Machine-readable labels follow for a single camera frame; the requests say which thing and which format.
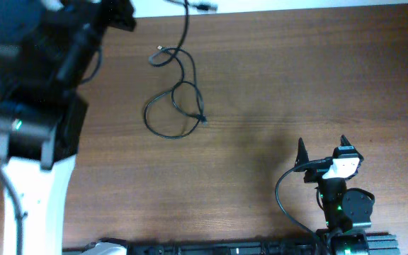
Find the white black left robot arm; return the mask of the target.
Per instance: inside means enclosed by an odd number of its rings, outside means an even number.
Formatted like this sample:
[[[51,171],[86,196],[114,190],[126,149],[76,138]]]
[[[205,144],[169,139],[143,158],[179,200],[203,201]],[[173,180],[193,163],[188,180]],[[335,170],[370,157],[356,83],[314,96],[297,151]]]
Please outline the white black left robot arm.
[[[5,254],[61,254],[67,186],[88,104],[77,89],[130,1],[0,1],[0,182]]]

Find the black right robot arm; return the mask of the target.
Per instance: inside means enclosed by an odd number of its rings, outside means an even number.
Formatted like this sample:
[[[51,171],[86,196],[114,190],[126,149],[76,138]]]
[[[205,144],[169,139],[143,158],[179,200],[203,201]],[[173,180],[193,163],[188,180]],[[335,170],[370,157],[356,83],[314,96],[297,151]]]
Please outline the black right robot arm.
[[[310,160],[303,139],[298,140],[295,166],[305,183],[317,184],[317,198],[327,228],[317,232],[330,254],[369,254],[365,229],[371,227],[375,196],[347,182],[358,173],[364,157],[345,136],[330,157]]]

